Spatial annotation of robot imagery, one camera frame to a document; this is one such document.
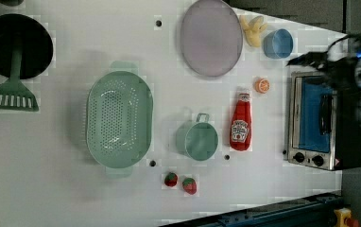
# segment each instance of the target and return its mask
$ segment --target small fruit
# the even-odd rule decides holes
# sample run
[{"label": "small fruit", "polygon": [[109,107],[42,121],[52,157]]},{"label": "small fruit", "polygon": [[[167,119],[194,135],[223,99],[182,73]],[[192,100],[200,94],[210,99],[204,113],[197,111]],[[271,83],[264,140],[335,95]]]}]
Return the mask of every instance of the small fruit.
[{"label": "small fruit", "polygon": [[190,195],[194,195],[198,191],[198,186],[193,178],[186,178],[183,181],[183,189]]},{"label": "small fruit", "polygon": [[259,79],[254,84],[254,89],[258,93],[265,94],[269,90],[269,81],[268,79]]},{"label": "small fruit", "polygon": [[178,176],[175,173],[168,173],[168,175],[166,175],[164,183],[165,185],[169,186],[169,187],[173,187],[177,184],[178,182]]}]

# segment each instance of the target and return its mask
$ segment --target blue bin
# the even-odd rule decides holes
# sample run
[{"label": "blue bin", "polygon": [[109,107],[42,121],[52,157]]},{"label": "blue bin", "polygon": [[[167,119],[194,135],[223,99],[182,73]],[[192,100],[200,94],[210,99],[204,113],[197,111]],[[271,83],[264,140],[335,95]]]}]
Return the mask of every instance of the blue bin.
[{"label": "blue bin", "polygon": [[285,29],[273,31],[264,38],[263,49],[269,58],[287,58],[293,50],[292,35]]}]

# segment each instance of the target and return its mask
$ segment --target toaster oven window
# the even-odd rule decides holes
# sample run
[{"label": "toaster oven window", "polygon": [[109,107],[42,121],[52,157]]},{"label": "toaster oven window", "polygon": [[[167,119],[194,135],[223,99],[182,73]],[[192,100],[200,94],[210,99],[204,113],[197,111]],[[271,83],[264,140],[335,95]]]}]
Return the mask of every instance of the toaster oven window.
[{"label": "toaster oven window", "polygon": [[331,95],[333,90],[323,85],[309,84],[308,78],[301,84],[301,123],[299,148],[317,152],[330,152],[330,133],[321,134],[319,114],[321,97]]}]

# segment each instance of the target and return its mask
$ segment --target black frying pan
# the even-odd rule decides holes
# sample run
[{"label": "black frying pan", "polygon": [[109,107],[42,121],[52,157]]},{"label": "black frying pan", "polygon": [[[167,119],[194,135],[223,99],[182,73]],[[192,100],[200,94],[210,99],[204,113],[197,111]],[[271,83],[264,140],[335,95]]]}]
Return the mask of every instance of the black frying pan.
[{"label": "black frying pan", "polygon": [[53,42],[47,30],[37,21],[20,14],[0,16],[0,74],[9,78],[12,34],[23,37],[21,79],[42,73],[53,58]]}]

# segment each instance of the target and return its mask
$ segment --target green measuring cup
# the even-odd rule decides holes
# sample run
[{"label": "green measuring cup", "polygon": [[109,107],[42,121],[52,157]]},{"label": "green measuring cup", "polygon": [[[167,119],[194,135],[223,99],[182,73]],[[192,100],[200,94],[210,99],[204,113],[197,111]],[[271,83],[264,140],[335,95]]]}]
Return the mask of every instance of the green measuring cup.
[{"label": "green measuring cup", "polygon": [[205,161],[214,155],[218,147],[218,134],[208,123],[209,119],[208,114],[199,113],[196,121],[188,121],[178,129],[176,143],[180,152],[197,161]]}]

